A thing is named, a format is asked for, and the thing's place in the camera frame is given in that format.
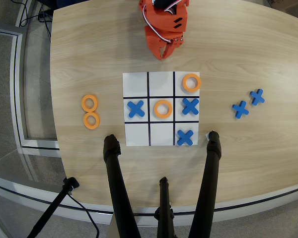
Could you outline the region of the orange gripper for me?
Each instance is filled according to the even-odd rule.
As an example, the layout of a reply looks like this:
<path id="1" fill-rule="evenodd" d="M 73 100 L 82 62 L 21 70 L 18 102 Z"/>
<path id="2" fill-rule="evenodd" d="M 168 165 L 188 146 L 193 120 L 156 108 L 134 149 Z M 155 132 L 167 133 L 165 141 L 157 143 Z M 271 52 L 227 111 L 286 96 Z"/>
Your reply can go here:
<path id="1" fill-rule="evenodd" d="M 183 33 L 186 31 L 188 12 L 186 4 L 177 4 L 176 13 L 171 14 L 168 11 L 148 5 L 148 22 L 162 31 L 168 31 L 163 37 L 168 40 L 162 40 L 149 27 L 145 27 L 147 46 L 152 54 L 158 59 L 167 59 L 183 43 Z"/>

